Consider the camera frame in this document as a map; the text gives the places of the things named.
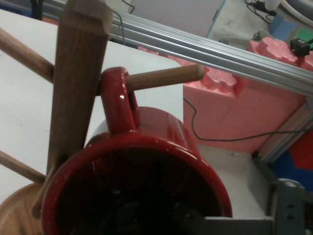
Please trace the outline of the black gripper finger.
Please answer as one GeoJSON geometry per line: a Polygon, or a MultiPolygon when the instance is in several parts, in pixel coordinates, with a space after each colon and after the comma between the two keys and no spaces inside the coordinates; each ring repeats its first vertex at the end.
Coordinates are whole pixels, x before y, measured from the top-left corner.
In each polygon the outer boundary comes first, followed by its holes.
{"type": "Polygon", "coordinates": [[[195,235],[197,219],[204,217],[188,204],[135,201],[117,209],[117,234],[195,235]]]}

